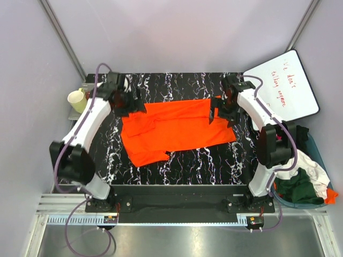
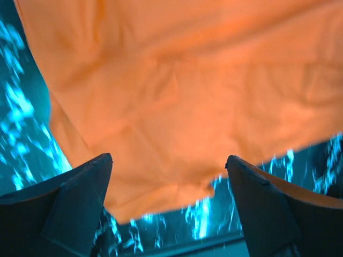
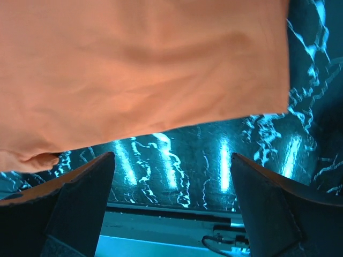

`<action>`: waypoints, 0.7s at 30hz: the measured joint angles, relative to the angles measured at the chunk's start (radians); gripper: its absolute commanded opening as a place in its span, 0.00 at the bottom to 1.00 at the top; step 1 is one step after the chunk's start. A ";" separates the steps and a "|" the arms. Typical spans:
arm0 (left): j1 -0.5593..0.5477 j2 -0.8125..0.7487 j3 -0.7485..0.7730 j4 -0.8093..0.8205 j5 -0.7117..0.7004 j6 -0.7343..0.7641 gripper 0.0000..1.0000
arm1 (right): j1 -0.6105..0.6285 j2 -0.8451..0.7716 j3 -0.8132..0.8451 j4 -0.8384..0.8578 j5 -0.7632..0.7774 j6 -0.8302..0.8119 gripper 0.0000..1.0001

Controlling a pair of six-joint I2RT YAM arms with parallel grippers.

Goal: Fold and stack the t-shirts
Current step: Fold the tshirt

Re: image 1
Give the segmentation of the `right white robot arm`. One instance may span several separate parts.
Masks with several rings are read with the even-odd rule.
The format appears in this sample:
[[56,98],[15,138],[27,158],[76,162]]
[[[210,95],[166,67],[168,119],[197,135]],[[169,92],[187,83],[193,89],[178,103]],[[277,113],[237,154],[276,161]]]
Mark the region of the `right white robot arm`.
[[214,116],[218,115],[231,127],[240,122],[240,112],[244,110],[259,130],[256,146],[258,165],[241,202],[247,211],[253,213],[272,194],[277,175],[289,173],[297,164],[296,126],[283,120],[260,99],[258,91],[261,86],[230,77],[224,77],[221,85],[222,98],[211,98],[209,122],[212,123]]

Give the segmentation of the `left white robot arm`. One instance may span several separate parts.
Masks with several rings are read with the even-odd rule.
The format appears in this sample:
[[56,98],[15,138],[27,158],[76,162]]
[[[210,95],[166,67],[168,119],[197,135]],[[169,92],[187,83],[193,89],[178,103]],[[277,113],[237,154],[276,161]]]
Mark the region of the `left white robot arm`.
[[59,179],[68,180],[76,189],[97,200],[97,206],[105,212],[115,208],[115,192],[96,174],[89,150],[100,125],[112,112],[117,117],[128,117],[135,112],[145,113],[140,89],[130,85],[101,85],[94,88],[73,129],[62,141],[54,141],[49,146],[55,184]]

